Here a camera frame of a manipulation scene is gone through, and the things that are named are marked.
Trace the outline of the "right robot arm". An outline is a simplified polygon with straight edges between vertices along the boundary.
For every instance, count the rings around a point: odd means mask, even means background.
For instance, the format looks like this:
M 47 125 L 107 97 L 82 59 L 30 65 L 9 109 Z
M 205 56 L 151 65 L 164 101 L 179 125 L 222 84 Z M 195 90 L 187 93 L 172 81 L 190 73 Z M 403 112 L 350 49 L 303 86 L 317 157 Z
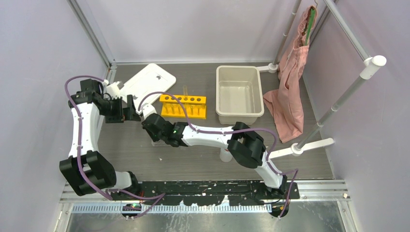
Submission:
M 158 114 L 146 117 L 142 126 L 154 142 L 163 141 L 172 147 L 203 145 L 228 151 L 239 165 L 257 172 L 273 198 L 279 199 L 287 192 L 287 176 L 269 158 L 271 152 L 257 128 L 243 122 L 224 128 L 171 123 Z

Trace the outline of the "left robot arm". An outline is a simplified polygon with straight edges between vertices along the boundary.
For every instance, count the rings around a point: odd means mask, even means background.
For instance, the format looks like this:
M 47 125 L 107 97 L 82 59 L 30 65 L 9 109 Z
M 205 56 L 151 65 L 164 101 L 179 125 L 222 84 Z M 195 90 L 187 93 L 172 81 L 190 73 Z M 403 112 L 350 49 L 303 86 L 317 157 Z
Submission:
M 136 176 L 130 172 L 117 172 L 98 149 L 97 131 L 101 116 L 106 123 L 140 121 L 131 95 L 126 107 L 122 97 L 112 94 L 104 98 L 103 88 L 107 80 L 90 75 L 80 75 L 80 91 L 71 95 L 66 81 L 64 88 L 68 105 L 73 115 L 73 141 L 68 158 L 60 161 L 59 170 L 78 196 L 99 193 L 108 200 L 118 200 L 126 196 L 130 200 L 139 197 L 141 186 Z

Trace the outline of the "clear glass test tube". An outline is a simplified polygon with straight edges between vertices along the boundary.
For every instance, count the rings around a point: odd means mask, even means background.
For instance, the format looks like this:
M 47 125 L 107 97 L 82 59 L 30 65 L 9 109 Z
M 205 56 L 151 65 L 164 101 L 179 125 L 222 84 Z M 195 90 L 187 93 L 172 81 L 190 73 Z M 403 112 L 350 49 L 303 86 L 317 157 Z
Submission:
M 183 95 L 188 96 L 188 87 L 186 85 L 183 86 Z

